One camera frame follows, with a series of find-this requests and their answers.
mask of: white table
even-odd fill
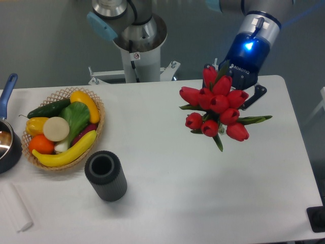
[[[0,175],[12,182],[34,220],[15,233],[0,203],[1,243],[264,243],[325,237],[313,233],[306,208],[320,206],[310,162],[284,80],[264,76],[267,94],[241,116],[273,115],[247,126],[245,142],[185,127],[182,86],[202,81],[87,86],[103,100],[106,121],[93,152],[120,158],[126,195],[103,202],[83,166],[42,171],[25,158]],[[22,135],[27,114],[60,87],[16,89],[8,122]]]

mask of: wicker basket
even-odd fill
[[[61,167],[47,167],[43,164],[41,164],[38,159],[29,152],[28,150],[28,145],[29,142],[31,140],[31,135],[28,134],[26,131],[23,132],[22,138],[21,138],[21,144],[22,144],[22,153],[23,155],[28,159],[29,162],[31,162],[33,165],[35,165],[38,168],[44,169],[44,170],[49,170],[49,171],[58,171],[58,170],[65,170],[68,168],[71,168],[73,166],[75,166],[76,164],[78,164],[85,156],[87,156],[87,154],[89,153],[89,151],[92,149],[92,147],[96,144],[102,129],[103,129],[103,125],[104,125],[104,120],[105,120],[105,109],[104,109],[104,105],[101,101],[101,99],[92,91],[89,91],[87,89],[84,88],[77,88],[77,87],[71,87],[71,88],[66,88],[66,89],[62,89],[62,90],[58,90],[56,93],[51,94],[51,96],[49,96],[41,105],[40,107],[58,101],[58,100],[62,100],[62,99],[66,99],[69,98],[70,95],[76,91],[76,90],[81,90],[85,93],[87,93],[95,102],[95,104],[97,105],[97,108],[99,109],[100,112],[100,122],[98,124],[97,127],[97,136],[95,139],[95,142],[90,146],[90,148],[84,152],[79,158],[77,158],[75,161],[61,166]]]

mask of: yellow bell pepper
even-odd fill
[[[87,93],[81,90],[74,91],[70,96],[70,102],[81,102],[87,105],[90,113],[90,123],[97,124],[100,121],[101,116],[97,105]]]
[[[43,125],[49,118],[46,117],[35,117],[31,118],[26,122],[26,132],[31,136],[37,136],[43,134]]]

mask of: yellow banana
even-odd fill
[[[60,167],[67,165],[72,161],[79,158],[95,141],[96,131],[89,131],[81,139],[68,150],[56,154],[56,155],[46,155],[41,154],[35,149],[31,152],[43,165],[47,167]]]

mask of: blue pot handle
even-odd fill
[[[16,81],[18,79],[17,74],[11,74],[8,78],[6,86],[0,97],[0,117],[2,119],[7,119],[7,105],[11,95],[12,90],[15,87]]]

